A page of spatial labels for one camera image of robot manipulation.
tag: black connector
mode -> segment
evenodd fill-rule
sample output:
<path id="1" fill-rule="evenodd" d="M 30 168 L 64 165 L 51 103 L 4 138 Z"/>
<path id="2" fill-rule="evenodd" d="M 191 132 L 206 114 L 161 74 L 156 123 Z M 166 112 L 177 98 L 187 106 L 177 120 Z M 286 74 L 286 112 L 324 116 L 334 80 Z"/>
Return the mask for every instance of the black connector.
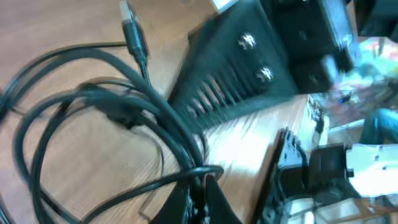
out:
<path id="1" fill-rule="evenodd" d="M 126 38 L 127 49 L 138 64 L 147 64 L 148 47 L 144 33 L 138 23 L 138 17 L 133 13 L 126 0 L 120 2 L 122 27 Z"/>
<path id="2" fill-rule="evenodd" d="M 86 83 L 81 86 L 82 90 L 96 90 L 96 91 L 104 91 L 109 94 L 114 94 L 111 91 L 109 91 L 106 88 L 102 88 L 100 86 Z M 124 104 L 119 104 L 115 103 L 114 105 L 112 104 L 104 104 L 101 103 L 100 100 L 97 100 L 98 102 L 94 104 L 95 109 L 98 111 L 102 112 L 103 114 L 106 115 L 106 117 L 116 123 L 117 125 L 120 125 L 128 130 L 132 129 L 135 126 L 140 126 L 142 125 L 137 117 L 142 113 L 143 109 L 142 108 L 135 108 L 129 105 L 124 105 Z"/>

